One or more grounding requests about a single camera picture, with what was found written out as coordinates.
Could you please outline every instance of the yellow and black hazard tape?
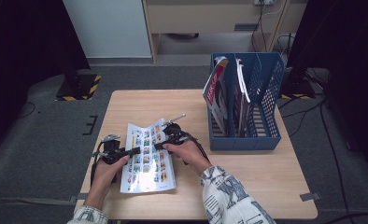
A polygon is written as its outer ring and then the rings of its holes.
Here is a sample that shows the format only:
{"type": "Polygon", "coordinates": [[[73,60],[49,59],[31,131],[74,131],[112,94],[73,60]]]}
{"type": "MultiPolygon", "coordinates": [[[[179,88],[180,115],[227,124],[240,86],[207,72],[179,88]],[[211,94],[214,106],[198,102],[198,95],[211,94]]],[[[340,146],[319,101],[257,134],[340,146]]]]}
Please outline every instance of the yellow and black hazard tape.
{"type": "Polygon", "coordinates": [[[62,97],[56,97],[56,100],[57,101],[90,100],[93,97],[94,92],[97,89],[97,86],[99,85],[99,81],[100,81],[100,78],[101,77],[102,76],[97,75],[94,78],[93,84],[92,84],[92,86],[91,86],[91,88],[89,90],[89,93],[87,95],[82,95],[82,96],[70,96],[70,95],[67,95],[67,96],[62,96],[62,97]]]}
{"type": "Polygon", "coordinates": [[[314,99],[314,94],[280,94],[281,99],[314,99]]]}

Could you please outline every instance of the blue plastic file organizer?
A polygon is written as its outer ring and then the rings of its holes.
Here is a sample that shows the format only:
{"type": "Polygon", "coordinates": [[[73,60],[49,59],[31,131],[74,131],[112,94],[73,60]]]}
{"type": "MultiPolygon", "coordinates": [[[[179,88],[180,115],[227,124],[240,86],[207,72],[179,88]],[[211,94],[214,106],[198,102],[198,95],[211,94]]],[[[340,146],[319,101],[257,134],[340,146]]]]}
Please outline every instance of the blue plastic file organizer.
{"type": "Polygon", "coordinates": [[[278,53],[212,53],[210,72],[215,66],[214,59],[225,56],[227,91],[228,136],[222,134],[217,122],[208,111],[208,127],[211,150],[273,150],[281,139],[275,121],[276,100],[279,95],[285,64],[278,53]],[[234,126],[234,84],[236,73],[235,58],[241,59],[243,76],[251,101],[247,135],[235,136],[234,126]]]}

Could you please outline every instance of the electrical outlet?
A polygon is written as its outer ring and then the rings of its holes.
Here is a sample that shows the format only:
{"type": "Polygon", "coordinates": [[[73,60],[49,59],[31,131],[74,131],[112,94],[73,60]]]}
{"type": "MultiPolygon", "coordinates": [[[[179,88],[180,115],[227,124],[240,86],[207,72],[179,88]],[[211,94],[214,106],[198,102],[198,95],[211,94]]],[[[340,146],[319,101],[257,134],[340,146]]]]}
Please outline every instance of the electrical outlet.
{"type": "Polygon", "coordinates": [[[271,6],[276,4],[276,0],[254,0],[254,5],[255,6],[271,6]]]}

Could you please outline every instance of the desk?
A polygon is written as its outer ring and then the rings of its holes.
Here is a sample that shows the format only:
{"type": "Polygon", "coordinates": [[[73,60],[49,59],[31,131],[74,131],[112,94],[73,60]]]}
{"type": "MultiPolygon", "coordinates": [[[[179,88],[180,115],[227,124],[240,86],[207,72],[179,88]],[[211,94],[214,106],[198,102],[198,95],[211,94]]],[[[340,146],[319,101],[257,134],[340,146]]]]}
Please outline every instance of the desk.
{"type": "MultiPolygon", "coordinates": [[[[313,201],[303,202],[308,193],[283,120],[276,110],[276,122],[282,139],[273,151],[221,152],[209,150],[207,111],[202,90],[114,91],[100,130],[100,140],[109,133],[121,136],[125,146],[127,124],[148,127],[160,118],[171,119],[182,113],[187,117],[177,123],[182,130],[198,138],[213,164],[235,175],[247,191],[273,218],[315,218],[313,201]]],[[[104,212],[110,219],[205,219],[199,177],[181,160],[173,158],[177,188],[144,194],[121,194],[120,180],[106,197],[104,212]]],[[[91,166],[81,193],[90,189],[91,166]]],[[[78,201],[77,207],[83,204],[78,201]]]]}
{"type": "Polygon", "coordinates": [[[253,3],[251,0],[143,0],[154,62],[161,34],[255,31],[256,50],[272,51],[280,34],[297,31],[307,0],[277,0],[264,8],[260,23],[261,6],[253,3]]]}

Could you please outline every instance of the magazine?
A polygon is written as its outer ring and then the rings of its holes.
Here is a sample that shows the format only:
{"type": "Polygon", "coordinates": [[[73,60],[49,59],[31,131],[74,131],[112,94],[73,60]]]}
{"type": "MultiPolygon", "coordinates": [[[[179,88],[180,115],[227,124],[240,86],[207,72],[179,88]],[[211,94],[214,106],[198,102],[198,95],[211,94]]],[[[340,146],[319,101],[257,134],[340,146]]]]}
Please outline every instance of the magazine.
{"type": "Polygon", "coordinates": [[[237,136],[244,137],[248,125],[248,115],[250,110],[250,98],[243,78],[242,60],[236,59],[237,76],[234,87],[234,117],[237,126],[237,136]]]}
{"type": "Polygon", "coordinates": [[[123,166],[120,192],[142,193],[176,188],[170,154],[154,146],[166,140],[164,124],[164,119],[159,119],[147,128],[128,124],[126,149],[140,147],[141,153],[133,155],[123,166]]]}
{"type": "Polygon", "coordinates": [[[203,96],[208,109],[219,125],[222,133],[227,135],[228,113],[224,73],[228,64],[228,59],[224,56],[221,56],[217,57],[215,62],[216,65],[214,66],[214,69],[205,84],[203,96]]]}

